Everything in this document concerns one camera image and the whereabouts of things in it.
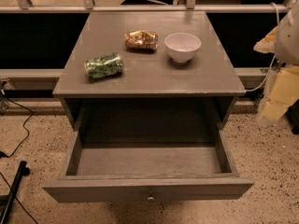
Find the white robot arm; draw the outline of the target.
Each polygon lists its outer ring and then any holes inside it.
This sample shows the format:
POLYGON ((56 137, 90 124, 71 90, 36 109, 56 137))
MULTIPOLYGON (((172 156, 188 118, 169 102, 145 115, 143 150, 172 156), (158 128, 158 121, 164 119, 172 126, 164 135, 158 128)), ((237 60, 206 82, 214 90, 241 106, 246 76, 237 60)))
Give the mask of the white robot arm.
POLYGON ((299 100, 299 6, 295 4, 278 26, 253 49, 273 53, 286 66, 271 71, 258 107, 258 123, 268 127, 277 122, 299 100))

